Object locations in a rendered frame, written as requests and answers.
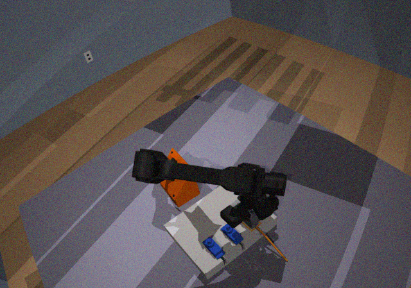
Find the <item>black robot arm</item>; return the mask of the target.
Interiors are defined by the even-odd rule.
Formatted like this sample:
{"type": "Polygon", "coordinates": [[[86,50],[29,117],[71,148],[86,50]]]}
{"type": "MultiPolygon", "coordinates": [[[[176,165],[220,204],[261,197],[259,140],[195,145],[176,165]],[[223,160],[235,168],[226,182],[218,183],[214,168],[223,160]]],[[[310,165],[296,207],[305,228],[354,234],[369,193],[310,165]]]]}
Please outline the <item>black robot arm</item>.
{"type": "Polygon", "coordinates": [[[160,151],[140,149],[135,152],[132,177],[145,183],[161,183],[164,180],[221,185],[235,195],[258,197],[249,203],[259,220],[264,220],[278,209],[278,196],[284,196],[287,175],[265,173],[260,165],[242,163],[238,167],[223,170],[196,165],[180,164],[160,151]],[[255,170],[253,170],[255,169],[255,170]],[[266,194],[275,195],[267,197],[266,194]]]}

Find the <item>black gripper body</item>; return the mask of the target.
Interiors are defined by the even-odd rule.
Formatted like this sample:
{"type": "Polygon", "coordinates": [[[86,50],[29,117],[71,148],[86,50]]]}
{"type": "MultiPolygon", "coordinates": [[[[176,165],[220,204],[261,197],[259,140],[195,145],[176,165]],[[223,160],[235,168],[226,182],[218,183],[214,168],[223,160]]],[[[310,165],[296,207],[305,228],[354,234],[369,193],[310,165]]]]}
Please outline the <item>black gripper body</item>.
{"type": "Polygon", "coordinates": [[[238,196],[237,198],[240,201],[240,203],[237,204],[237,209],[233,208],[231,205],[228,205],[220,211],[220,217],[231,228],[235,228],[242,223],[243,218],[249,214],[249,209],[252,210],[252,208],[249,207],[249,203],[258,197],[238,196]]]}

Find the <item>white flat rectangular plate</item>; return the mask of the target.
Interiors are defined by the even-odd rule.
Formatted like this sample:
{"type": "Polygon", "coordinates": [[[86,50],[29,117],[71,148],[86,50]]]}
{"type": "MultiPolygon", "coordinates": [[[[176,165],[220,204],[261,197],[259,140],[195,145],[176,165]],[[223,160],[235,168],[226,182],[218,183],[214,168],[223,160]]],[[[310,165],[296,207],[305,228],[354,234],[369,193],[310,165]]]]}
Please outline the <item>white flat rectangular plate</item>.
{"type": "MultiPolygon", "coordinates": [[[[194,205],[164,224],[165,229],[206,279],[252,246],[263,234],[242,221],[231,228],[221,217],[228,205],[240,201],[234,192],[219,186],[194,205]]],[[[274,214],[256,225],[264,234],[277,224],[274,214]]]]}

